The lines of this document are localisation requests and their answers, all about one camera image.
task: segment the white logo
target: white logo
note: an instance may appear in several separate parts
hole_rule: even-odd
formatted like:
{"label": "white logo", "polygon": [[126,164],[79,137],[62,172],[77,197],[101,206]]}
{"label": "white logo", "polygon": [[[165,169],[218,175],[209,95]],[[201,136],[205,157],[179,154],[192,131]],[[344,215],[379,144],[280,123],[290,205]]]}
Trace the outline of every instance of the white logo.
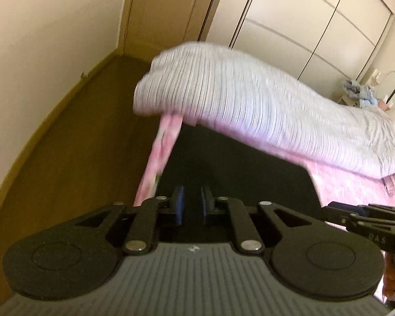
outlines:
{"label": "white logo", "polygon": [[196,253],[197,251],[200,250],[200,247],[198,247],[196,245],[193,245],[192,247],[189,247],[188,250],[193,252],[193,253]]}

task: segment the white striped comforter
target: white striped comforter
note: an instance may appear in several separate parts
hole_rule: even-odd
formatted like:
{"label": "white striped comforter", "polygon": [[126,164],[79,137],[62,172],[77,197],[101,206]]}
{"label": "white striped comforter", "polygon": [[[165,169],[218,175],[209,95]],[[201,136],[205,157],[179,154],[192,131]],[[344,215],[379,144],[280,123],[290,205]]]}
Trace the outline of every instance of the white striped comforter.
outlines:
{"label": "white striped comforter", "polygon": [[395,173],[395,123],[385,112],[340,106],[277,68],[209,43],[157,56],[136,86],[134,110],[181,114],[257,147],[269,144],[373,178]]}

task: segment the pink bed sheet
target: pink bed sheet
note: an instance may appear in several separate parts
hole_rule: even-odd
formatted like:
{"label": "pink bed sheet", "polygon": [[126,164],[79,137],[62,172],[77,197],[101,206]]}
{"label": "pink bed sheet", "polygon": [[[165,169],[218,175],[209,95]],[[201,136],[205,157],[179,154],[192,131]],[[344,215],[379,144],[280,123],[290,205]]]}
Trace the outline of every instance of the pink bed sheet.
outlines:
{"label": "pink bed sheet", "polygon": [[[169,159],[174,143],[179,135],[182,122],[183,118],[179,115],[163,115],[161,117],[160,127],[136,194],[134,206],[140,206],[144,200],[154,196],[158,177],[162,174]],[[212,128],[249,146],[305,167],[313,180],[322,206],[332,201],[352,205],[374,203],[395,206],[395,195],[388,195],[381,179],[360,176],[338,169],[337,167],[283,151],[279,148],[261,145],[257,139],[240,138],[238,134],[227,131],[226,128],[220,125]],[[375,296],[384,302],[382,298],[382,287],[383,282],[381,281],[377,287]]]}

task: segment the white wardrobe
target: white wardrobe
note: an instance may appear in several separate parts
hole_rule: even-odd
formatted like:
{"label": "white wardrobe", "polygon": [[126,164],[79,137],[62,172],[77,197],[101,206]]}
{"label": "white wardrobe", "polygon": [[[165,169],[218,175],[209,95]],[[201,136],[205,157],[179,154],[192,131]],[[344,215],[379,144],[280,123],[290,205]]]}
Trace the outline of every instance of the white wardrobe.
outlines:
{"label": "white wardrobe", "polygon": [[220,1],[207,41],[247,52],[327,98],[357,79],[395,13],[395,0],[237,1],[228,14],[229,1]]}

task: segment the door frame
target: door frame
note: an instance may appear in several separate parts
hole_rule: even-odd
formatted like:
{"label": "door frame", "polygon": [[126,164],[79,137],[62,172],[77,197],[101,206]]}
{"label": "door frame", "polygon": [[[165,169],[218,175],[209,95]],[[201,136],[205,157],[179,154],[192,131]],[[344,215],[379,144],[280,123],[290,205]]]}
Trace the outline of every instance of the door frame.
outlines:
{"label": "door frame", "polygon": [[[124,0],[123,4],[123,11],[120,18],[120,32],[117,42],[117,54],[119,56],[122,56],[125,53],[124,48],[127,35],[127,25],[129,24],[129,15],[131,11],[132,1],[133,0]],[[216,9],[218,8],[218,4],[219,0],[211,0],[205,20],[203,21],[203,26],[200,31],[198,40],[206,40],[209,29],[211,28],[212,21],[214,19]]]}

